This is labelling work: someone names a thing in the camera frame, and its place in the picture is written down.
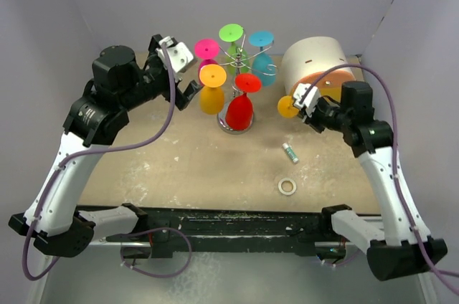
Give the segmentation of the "orange wine glass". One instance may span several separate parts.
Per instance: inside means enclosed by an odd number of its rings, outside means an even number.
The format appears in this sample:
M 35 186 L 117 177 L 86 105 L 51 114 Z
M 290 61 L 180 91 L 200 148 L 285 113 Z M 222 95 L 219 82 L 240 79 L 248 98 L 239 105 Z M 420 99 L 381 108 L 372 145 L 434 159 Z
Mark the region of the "orange wine glass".
M 199 79 L 203 84 L 199 95 L 202 112 L 208 115 L 218 114 L 224 106 L 222 86 L 227 79 L 225 69 L 215 64 L 203 66 L 199 72 Z
M 297 116 L 299 109 L 297 109 L 293 103 L 294 100 L 291 95 L 285 95 L 279 99 L 277 109 L 283 118 L 294 118 Z

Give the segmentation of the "pink plastic wine glass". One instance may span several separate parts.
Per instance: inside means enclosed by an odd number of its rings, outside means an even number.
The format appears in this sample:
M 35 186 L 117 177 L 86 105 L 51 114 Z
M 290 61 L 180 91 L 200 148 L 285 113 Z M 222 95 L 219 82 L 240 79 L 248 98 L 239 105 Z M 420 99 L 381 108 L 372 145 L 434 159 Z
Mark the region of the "pink plastic wine glass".
M 204 66 L 217 65 L 215 57 L 219 54 L 219 45 L 214 39 L 201 39 L 194 45 L 195 55 L 201 59 L 198 72 Z

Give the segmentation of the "red plastic wine glass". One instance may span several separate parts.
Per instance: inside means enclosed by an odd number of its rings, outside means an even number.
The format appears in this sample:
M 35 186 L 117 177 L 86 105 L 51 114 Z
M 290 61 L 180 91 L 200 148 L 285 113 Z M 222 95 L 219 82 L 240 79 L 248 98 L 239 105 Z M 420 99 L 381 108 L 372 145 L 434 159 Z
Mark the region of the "red plastic wine glass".
M 247 94 L 258 92 L 262 82 L 258 76 L 246 72 L 236 76 L 235 84 L 242 94 L 230 102 L 225 120 L 232 130 L 241 131 L 250 127 L 253 118 L 253 105 Z

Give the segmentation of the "green plastic wine glass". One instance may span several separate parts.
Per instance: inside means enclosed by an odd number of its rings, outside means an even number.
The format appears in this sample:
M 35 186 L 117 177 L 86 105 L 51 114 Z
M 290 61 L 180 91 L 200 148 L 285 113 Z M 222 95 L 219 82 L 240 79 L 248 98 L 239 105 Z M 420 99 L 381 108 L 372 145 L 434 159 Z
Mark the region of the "green plastic wine glass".
M 219 38 L 223 42 L 229 43 L 226 54 L 227 71 L 230 75 L 235 75 L 236 70 L 240 72 L 248 71 L 248 54 L 242 46 L 238 45 L 238 41 L 245 35 L 244 28 L 239 24 L 226 24 L 219 31 Z

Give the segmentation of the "blue plastic wine glass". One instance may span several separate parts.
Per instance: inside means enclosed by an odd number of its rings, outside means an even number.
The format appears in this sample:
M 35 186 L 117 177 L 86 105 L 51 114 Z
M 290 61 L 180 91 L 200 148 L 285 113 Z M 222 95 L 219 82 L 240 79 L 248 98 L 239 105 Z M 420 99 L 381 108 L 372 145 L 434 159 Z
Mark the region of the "blue plastic wine glass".
M 273 45 L 274 36 L 269 31 L 258 31 L 249 36 L 249 43 L 260 49 L 252 62 L 252 73 L 256 75 L 263 87 L 272 85 L 276 79 L 276 66 L 266 50 Z

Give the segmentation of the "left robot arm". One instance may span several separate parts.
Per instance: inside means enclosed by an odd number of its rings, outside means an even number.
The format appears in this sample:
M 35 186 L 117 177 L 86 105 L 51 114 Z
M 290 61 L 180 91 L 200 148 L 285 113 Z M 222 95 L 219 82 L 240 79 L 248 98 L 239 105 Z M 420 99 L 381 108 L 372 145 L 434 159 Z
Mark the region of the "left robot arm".
M 60 148 L 47 180 L 25 212 L 9 226 L 44 255 L 75 257 L 92 241 L 124 234 L 132 241 L 148 231 L 146 214 L 132 204 L 87 212 L 77 203 L 102 155 L 113 150 L 131 110 L 157 97 L 183 110 L 199 92 L 191 81 L 179 89 L 181 73 L 195 56 L 185 43 L 154 35 L 144 66 L 127 46 L 105 48 L 93 61 L 93 77 L 65 119 Z

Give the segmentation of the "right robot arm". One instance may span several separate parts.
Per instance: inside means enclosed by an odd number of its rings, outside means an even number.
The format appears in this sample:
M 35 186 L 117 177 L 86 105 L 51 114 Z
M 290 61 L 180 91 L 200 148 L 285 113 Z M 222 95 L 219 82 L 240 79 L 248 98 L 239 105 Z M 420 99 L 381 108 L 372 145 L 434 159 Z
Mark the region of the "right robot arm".
M 364 170 L 380 208 L 381 229 L 358 216 L 347 205 L 322 210 L 320 235 L 335 240 L 340 235 L 365 255 L 376 279 L 391 280 L 427 272 L 429 258 L 437 264 L 448 253 L 445 240 L 432 237 L 423 222 L 404 179 L 399 154 L 393 150 L 394 132 L 385 121 L 374 119 L 373 92 L 366 82 L 345 82 L 341 102 L 332 106 L 320 90 L 299 85 L 294 106 L 303 122 L 321 133 L 325 129 L 343 134 Z

